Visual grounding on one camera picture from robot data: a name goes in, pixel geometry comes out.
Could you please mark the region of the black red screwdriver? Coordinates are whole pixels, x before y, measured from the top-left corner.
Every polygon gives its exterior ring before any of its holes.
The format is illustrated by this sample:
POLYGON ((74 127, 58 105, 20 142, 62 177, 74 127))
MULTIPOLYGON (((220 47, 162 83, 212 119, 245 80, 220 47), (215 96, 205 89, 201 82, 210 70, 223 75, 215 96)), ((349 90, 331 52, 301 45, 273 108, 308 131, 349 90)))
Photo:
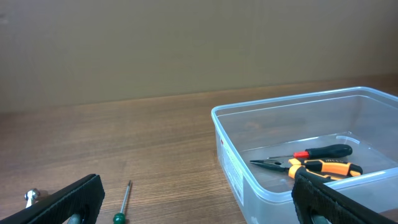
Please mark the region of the black red screwdriver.
POLYGON ((296 159, 321 159, 321 158, 341 158, 353 153, 353 148, 347 144, 334 144, 325 147, 310 148, 292 155, 274 156, 270 159, 293 157, 296 159))

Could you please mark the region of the small silver wrench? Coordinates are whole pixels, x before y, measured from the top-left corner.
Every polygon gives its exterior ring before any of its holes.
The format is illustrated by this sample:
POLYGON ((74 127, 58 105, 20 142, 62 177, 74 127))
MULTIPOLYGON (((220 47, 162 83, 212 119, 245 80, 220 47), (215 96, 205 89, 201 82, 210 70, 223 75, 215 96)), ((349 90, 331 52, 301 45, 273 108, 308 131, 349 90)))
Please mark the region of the small silver wrench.
POLYGON ((30 189, 25 193, 24 198, 27 201, 25 207, 29 208, 30 206, 35 204, 40 198, 40 191, 38 189, 30 189))

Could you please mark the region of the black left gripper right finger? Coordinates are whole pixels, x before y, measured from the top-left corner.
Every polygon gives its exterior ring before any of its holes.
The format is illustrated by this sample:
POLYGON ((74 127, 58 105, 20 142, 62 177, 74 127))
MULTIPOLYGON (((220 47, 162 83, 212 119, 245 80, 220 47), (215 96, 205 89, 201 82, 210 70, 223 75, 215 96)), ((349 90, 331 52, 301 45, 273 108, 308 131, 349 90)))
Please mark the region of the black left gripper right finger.
POLYGON ((308 174, 295 178, 292 199, 299 223, 393 224, 391 220, 308 174))

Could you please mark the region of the clear plastic container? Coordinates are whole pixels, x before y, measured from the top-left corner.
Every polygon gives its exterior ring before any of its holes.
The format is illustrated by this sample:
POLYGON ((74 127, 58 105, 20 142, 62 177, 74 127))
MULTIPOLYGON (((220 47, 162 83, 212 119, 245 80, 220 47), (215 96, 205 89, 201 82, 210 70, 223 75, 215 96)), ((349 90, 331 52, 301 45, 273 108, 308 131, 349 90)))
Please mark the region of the clear plastic container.
POLYGON ((307 176, 397 221, 397 97, 356 86, 217 106, 218 160, 248 223, 297 223, 307 176))

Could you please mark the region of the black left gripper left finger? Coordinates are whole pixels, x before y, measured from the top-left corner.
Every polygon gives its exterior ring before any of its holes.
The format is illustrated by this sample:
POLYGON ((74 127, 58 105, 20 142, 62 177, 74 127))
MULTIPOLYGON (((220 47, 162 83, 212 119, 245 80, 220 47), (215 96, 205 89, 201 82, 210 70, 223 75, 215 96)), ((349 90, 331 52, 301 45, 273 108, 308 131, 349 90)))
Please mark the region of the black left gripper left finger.
POLYGON ((3 220, 2 224, 63 223, 80 215, 83 223, 95 224, 105 196, 98 174, 86 177, 3 220))

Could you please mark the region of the green handled screwdriver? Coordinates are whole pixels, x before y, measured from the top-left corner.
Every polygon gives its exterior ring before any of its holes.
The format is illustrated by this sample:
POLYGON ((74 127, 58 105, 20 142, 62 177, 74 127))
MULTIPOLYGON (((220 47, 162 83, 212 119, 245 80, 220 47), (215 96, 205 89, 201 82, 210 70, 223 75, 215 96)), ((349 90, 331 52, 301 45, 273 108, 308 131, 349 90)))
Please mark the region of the green handled screwdriver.
POLYGON ((123 202, 121 205, 121 209, 119 213, 116 213, 113 217, 113 224, 125 224, 126 223, 126 205, 127 205, 127 200, 129 198, 130 190, 132 186, 132 181, 130 180, 127 184, 126 191, 124 194, 123 202))

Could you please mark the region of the orange black needle-nose pliers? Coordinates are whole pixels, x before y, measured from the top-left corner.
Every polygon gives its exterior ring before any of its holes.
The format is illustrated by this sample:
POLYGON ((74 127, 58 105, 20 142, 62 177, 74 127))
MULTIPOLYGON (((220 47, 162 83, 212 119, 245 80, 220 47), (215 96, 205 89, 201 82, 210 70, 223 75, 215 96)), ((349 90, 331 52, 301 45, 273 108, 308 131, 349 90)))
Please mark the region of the orange black needle-nose pliers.
POLYGON ((333 159, 289 159, 287 162, 266 159, 251 160, 250 163, 268 170, 285 172, 292 179, 299 174, 310 174, 321 182, 341 180, 339 175, 357 177, 363 174, 360 166, 333 159))

